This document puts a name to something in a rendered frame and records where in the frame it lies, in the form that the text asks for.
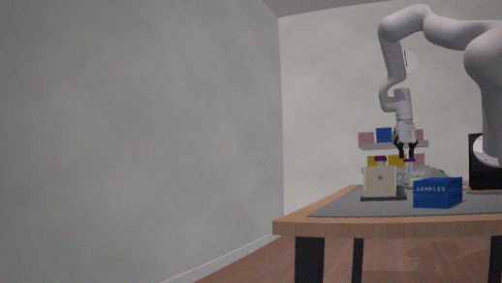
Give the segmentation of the blue tube rack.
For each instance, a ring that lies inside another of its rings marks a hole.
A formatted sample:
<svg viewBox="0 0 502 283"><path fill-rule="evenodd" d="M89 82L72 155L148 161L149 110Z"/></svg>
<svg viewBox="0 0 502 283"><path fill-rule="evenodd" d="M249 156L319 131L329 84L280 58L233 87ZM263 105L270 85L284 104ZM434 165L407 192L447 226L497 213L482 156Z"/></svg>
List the blue tube rack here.
<svg viewBox="0 0 502 283"><path fill-rule="evenodd" d="M449 209L461 202L462 177L432 177L413 181L413 207Z"/></svg>

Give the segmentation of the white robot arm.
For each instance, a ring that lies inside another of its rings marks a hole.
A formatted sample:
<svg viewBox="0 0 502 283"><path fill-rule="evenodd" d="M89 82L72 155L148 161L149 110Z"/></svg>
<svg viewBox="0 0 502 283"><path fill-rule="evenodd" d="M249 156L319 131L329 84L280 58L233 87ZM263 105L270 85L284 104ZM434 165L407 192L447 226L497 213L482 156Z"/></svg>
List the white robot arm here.
<svg viewBox="0 0 502 283"><path fill-rule="evenodd" d="M379 89L382 111L395 112L396 121L413 120L410 88L398 87L391 97L387 92L407 77L399 40L423 30L439 47L464 50L464 69L482 94L483 134L473 153L481 163L502 168L502 20L456 20L426 4L382 18L377 33L388 71Z"/></svg>

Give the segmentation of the white tube rack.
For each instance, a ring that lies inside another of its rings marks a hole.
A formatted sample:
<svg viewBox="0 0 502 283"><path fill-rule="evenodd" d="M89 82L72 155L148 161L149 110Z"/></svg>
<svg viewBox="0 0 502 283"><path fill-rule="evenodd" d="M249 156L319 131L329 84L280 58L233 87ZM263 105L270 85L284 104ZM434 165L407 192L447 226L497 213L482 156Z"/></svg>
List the white tube rack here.
<svg viewBox="0 0 502 283"><path fill-rule="evenodd" d="M420 180L423 178L424 172L417 172L417 173L408 173L409 174L409 179L404 178L405 173L396 173L396 178L399 178L396 180L396 185L399 185L401 183L405 183L402 186L413 186L413 181L414 180ZM405 181L409 181L409 184L406 184Z"/></svg>

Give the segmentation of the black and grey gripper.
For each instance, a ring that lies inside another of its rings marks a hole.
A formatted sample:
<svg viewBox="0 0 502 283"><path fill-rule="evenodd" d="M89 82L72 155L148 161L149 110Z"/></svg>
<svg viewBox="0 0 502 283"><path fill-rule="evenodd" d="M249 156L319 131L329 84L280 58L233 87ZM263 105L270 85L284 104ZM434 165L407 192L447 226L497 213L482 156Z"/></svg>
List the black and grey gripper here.
<svg viewBox="0 0 502 283"><path fill-rule="evenodd" d="M398 121L396 123L395 140L393 141L393 144L399 150L399 159L404 158L403 144L405 143L408 143L410 148L409 158L414 158L414 149L419 142L417 141L414 122L411 120Z"/></svg>

